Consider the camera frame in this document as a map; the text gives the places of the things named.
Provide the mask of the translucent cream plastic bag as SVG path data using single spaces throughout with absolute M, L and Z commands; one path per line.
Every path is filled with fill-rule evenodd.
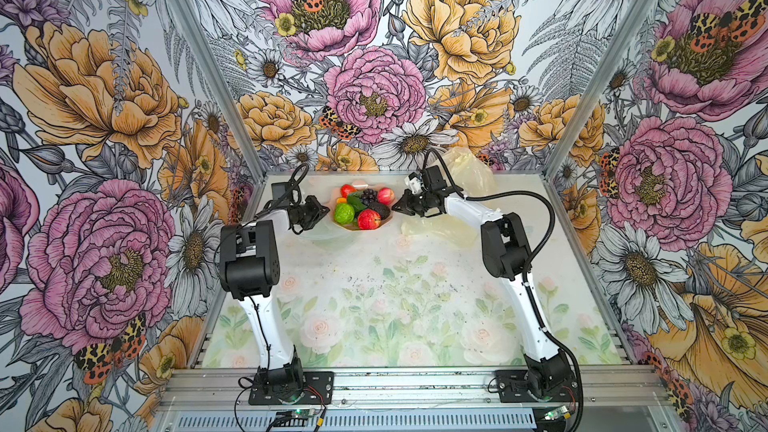
M 474 179 L 483 181 L 490 177 L 490 171 L 479 160 L 472 158 L 466 149 L 450 153 L 447 157 L 431 149 L 427 152 L 422 168 L 413 172 L 432 165 L 438 165 L 445 176 L 452 177 L 451 181 L 456 185 L 456 192 L 446 199 L 447 213 L 430 218 L 398 213 L 403 216 L 401 234 L 409 238 L 442 239 L 458 247 L 474 245 L 480 239 L 482 227 L 501 219 L 502 213 L 483 205 L 481 198 L 470 196 L 452 172 L 470 169 Z

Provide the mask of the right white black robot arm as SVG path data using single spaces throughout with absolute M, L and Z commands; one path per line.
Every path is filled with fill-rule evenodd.
M 488 201 L 508 197 L 531 198 L 545 207 L 547 228 L 536 246 L 530 245 L 519 214 L 486 206 Z M 534 399 L 545 401 L 569 387 L 581 399 L 583 387 L 577 358 L 552 333 L 532 278 L 534 261 L 554 232 L 556 214 L 551 202 L 527 190 L 467 196 L 448 172 L 434 165 L 407 176 L 404 193 L 394 210 L 421 218 L 447 215 L 479 232 L 482 263 L 492 277 L 506 282 L 516 317 L 522 321 L 526 390 Z

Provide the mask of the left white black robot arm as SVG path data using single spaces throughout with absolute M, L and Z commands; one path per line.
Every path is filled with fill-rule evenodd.
M 272 194 L 251 221 L 224 227 L 219 241 L 222 289 L 245 312 L 259 351 L 249 397 L 252 405 L 270 400 L 294 404 L 308 389 L 301 359 L 273 294 L 281 278 L 278 239 L 312 229 L 329 212 L 315 196 L 302 195 L 297 179 L 273 184 Z

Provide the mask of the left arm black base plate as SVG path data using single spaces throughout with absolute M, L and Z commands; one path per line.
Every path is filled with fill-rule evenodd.
M 284 370 L 258 371 L 250 387 L 251 406 L 329 405 L 335 374 L 329 371 L 304 372 L 298 376 Z

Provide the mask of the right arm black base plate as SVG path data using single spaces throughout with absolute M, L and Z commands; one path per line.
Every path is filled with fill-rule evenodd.
M 576 403 L 581 398 L 576 381 L 566 381 L 546 389 L 541 381 L 522 369 L 496 370 L 490 385 L 496 387 L 502 403 Z

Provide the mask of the pink scalloped fruit plate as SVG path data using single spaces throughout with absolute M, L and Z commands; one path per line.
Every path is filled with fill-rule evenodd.
M 344 184 L 331 201 L 331 217 L 345 230 L 376 230 L 392 219 L 396 199 L 394 190 L 389 187 Z

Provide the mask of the red apple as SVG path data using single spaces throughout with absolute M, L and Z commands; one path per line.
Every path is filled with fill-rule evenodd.
M 385 206 L 391 206 L 396 202 L 395 192 L 388 187 L 383 187 L 377 192 L 377 202 Z

